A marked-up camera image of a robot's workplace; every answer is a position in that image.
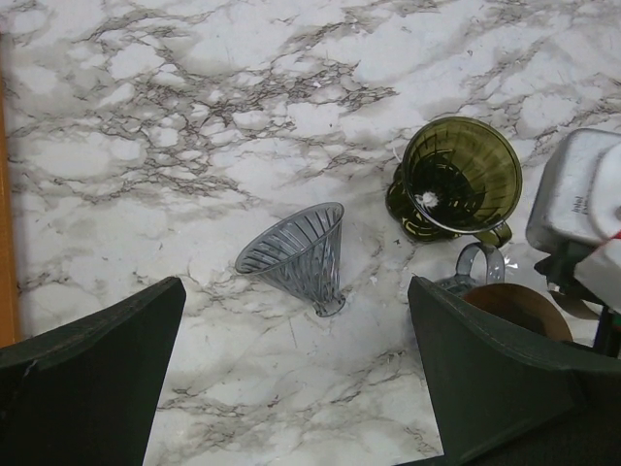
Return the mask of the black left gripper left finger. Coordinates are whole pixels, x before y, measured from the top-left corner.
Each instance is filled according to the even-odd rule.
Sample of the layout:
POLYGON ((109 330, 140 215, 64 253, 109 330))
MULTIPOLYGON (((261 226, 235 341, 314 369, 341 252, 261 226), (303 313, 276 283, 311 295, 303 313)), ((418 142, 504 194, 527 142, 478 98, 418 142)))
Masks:
POLYGON ((3 348, 2 464, 142 464, 185 299, 170 277, 3 348))

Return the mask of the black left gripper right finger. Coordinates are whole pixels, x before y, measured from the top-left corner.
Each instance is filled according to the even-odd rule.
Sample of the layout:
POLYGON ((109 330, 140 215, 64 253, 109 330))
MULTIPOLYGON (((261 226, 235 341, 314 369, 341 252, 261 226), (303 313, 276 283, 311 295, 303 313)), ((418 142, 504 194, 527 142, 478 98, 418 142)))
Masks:
POLYGON ((620 362, 413 277, 412 325, 443 453, 427 465, 617 465, 620 362))

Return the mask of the brown wooden dripper collar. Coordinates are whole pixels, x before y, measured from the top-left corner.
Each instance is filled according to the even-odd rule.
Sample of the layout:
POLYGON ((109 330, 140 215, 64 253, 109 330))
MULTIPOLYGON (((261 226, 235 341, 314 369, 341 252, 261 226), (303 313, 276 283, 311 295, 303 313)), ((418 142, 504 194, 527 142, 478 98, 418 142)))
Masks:
POLYGON ((491 283, 468 291, 471 305, 557 342, 572 342, 572 332, 557 308, 540 293, 515 283, 491 283))

